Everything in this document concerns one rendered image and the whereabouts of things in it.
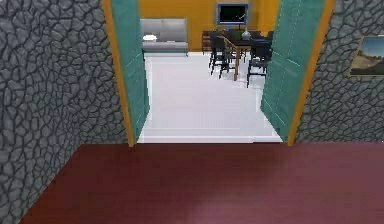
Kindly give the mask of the teal room door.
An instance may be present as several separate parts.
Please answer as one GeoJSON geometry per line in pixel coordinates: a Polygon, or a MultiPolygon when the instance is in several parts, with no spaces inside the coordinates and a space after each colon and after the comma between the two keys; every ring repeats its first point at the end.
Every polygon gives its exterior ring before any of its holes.
{"type": "Polygon", "coordinates": [[[326,0],[280,0],[261,110],[286,142],[326,0]]]}
{"type": "Polygon", "coordinates": [[[133,142],[136,143],[150,108],[138,0],[111,0],[111,8],[133,142]]]}

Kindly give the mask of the framed landscape picture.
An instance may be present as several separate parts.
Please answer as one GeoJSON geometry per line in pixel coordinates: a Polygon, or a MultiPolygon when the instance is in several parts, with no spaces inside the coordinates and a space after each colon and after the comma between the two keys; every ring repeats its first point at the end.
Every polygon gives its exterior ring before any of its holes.
{"type": "Polygon", "coordinates": [[[349,75],[384,76],[384,35],[362,37],[349,75]]]}

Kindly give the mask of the dark wooden sideboard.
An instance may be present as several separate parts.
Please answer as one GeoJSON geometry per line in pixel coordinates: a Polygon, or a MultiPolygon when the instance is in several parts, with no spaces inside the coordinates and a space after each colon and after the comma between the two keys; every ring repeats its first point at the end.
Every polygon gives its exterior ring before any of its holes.
{"type": "MultiPolygon", "coordinates": [[[[205,30],[202,32],[202,37],[201,37],[201,50],[203,53],[205,52],[210,52],[211,51],[211,35],[217,37],[217,38],[222,38],[222,34],[220,31],[212,31],[212,30],[205,30]]],[[[219,41],[219,48],[223,49],[223,40],[221,39],[219,41]]]]}

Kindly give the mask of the dark wooden dining table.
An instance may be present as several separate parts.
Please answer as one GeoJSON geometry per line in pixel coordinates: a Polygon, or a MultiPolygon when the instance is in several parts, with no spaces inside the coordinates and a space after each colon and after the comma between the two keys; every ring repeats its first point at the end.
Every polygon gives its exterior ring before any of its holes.
{"type": "Polygon", "coordinates": [[[233,80],[236,81],[239,74],[240,52],[250,50],[252,47],[269,45],[271,43],[259,31],[250,31],[250,38],[245,40],[242,37],[243,31],[231,30],[223,31],[222,36],[226,44],[235,50],[235,71],[233,80]]]}

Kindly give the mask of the grey sofa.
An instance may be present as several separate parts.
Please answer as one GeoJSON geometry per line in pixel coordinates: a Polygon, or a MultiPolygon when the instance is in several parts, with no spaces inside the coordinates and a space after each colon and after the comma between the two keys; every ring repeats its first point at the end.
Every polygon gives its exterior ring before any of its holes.
{"type": "Polygon", "coordinates": [[[141,18],[140,25],[145,53],[188,54],[186,18],[141,18]],[[155,35],[157,40],[144,41],[145,35],[155,35]]]}

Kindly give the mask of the grey framed television set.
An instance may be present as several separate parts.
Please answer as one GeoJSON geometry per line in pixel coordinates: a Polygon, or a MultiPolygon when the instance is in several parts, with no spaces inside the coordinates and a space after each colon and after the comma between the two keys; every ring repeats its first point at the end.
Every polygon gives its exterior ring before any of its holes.
{"type": "Polygon", "coordinates": [[[218,25],[246,25],[248,12],[248,3],[218,3],[216,5],[216,23],[218,25]]]}

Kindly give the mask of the black dining chair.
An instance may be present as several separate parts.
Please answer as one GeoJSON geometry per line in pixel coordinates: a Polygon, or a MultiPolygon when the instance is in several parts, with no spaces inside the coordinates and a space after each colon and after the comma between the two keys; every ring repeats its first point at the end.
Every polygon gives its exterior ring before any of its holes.
{"type": "Polygon", "coordinates": [[[231,63],[235,59],[235,56],[232,50],[226,47],[225,41],[222,37],[212,34],[210,41],[211,56],[209,68],[211,69],[211,72],[214,72],[214,69],[219,66],[219,76],[222,76],[223,71],[229,72],[230,69],[234,69],[234,66],[232,66],[231,63]]]}
{"type": "Polygon", "coordinates": [[[267,73],[268,64],[272,58],[272,50],[270,42],[256,42],[251,46],[251,58],[248,64],[247,83],[250,83],[252,75],[265,76],[267,73]],[[262,72],[252,72],[251,68],[261,68],[262,72]]]}

